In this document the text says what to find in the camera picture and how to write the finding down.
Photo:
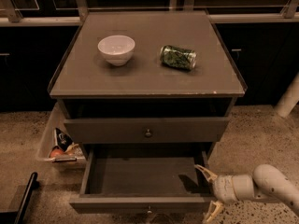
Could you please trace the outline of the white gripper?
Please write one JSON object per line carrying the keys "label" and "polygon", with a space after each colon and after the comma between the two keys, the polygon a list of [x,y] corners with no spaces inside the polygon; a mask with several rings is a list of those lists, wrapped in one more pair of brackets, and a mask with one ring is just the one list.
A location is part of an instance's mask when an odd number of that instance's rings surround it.
{"label": "white gripper", "polygon": [[223,210],[223,203],[235,203],[237,197],[231,175],[217,176],[206,167],[195,164],[194,167],[199,170],[208,183],[213,182],[213,192],[218,201],[211,201],[207,213],[204,216],[203,224],[209,224]]}

